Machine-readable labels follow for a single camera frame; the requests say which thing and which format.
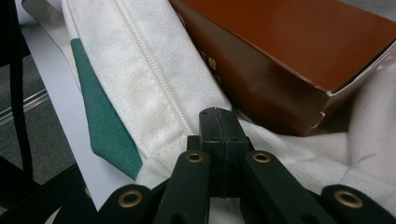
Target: brown cardboard box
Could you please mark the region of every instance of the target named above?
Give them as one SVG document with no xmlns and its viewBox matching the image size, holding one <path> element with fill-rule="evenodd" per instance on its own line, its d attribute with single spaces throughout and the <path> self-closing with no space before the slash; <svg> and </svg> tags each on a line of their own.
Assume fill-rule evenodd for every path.
<svg viewBox="0 0 396 224">
<path fill-rule="evenodd" d="M 275 133 L 316 133 L 396 38 L 394 22 L 333 0 L 170 2 L 231 102 Z"/>
</svg>

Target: green strap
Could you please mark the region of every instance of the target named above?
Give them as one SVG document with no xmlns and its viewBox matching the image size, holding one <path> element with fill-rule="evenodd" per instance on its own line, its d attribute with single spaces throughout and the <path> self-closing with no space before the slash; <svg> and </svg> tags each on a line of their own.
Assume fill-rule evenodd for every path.
<svg viewBox="0 0 396 224">
<path fill-rule="evenodd" d="M 79 38 L 71 41 L 90 131 L 93 153 L 135 179 L 142 161 L 132 137 L 93 72 Z"/>
</svg>

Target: canvas fabric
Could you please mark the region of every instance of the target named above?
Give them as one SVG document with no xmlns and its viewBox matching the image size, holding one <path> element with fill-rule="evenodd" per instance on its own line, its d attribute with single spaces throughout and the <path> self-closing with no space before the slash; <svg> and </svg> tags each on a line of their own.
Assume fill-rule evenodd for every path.
<svg viewBox="0 0 396 224">
<path fill-rule="evenodd" d="M 155 187 L 172 173 L 187 136 L 199 133 L 199 112 L 233 110 L 230 103 L 166 0 L 64 0 L 63 8 L 71 39 L 80 39 L 137 146 L 136 183 Z M 305 188 L 347 185 L 396 216 L 395 59 L 393 52 L 353 99 L 348 131 L 293 137 L 239 121 L 253 146 L 276 155 Z M 243 223 L 237 200 L 212 200 L 209 222 Z"/>
</svg>

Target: stitched seam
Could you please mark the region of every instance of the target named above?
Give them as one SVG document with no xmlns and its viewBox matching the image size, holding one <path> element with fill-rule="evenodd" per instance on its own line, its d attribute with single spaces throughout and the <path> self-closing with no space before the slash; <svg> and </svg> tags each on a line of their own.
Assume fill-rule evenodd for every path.
<svg viewBox="0 0 396 224">
<path fill-rule="evenodd" d="M 134 23 L 131 21 L 130 19 L 131 16 L 129 15 L 129 12 L 125 10 L 124 4 L 120 0 L 116 0 L 116 1 L 110 0 L 109 2 L 115 9 L 116 14 L 120 17 L 120 20 L 123 22 L 123 25 L 126 28 L 126 30 L 129 31 L 128 32 L 129 37 L 131 37 L 132 40 L 136 41 L 137 46 L 140 48 L 141 52 L 143 53 L 143 56 L 146 62 L 148 63 L 150 70 L 153 72 L 157 81 L 160 83 L 161 87 L 163 88 L 163 91 L 166 93 L 166 96 L 168 100 L 171 102 L 171 105 L 173 109 L 176 111 L 176 114 L 178 114 L 177 119 L 179 119 L 179 121 L 183 124 L 182 128 L 188 134 L 192 134 L 192 129 L 190 127 L 190 124 L 187 122 L 159 66 L 157 65 L 154 58 L 149 53 L 145 41 L 141 37 L 141 34 L 139 34 L 139 31 L 136 29 Z"/>
</svg>

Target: gray floor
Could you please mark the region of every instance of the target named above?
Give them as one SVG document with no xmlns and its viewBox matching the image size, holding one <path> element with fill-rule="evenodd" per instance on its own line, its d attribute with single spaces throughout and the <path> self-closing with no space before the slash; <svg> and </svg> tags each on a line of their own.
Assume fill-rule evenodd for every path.
<svg viewBox="0 0 396 224">
<path fill-rule="evenodd" d="M 23 60 L 24 98 L 45 89 L 31 56 Z M 0 67 L 0 112 L 10 107 L 9 68 Z M 25 112 L 32 149 L 34 179 L 44 184 L 75 163 L 50 99 Z M 13 119 L 0 124 L 0 156 L 21 168 L 21 153 Z M 5 209 L 0 208 L 0 215 Z"/>
</svg>

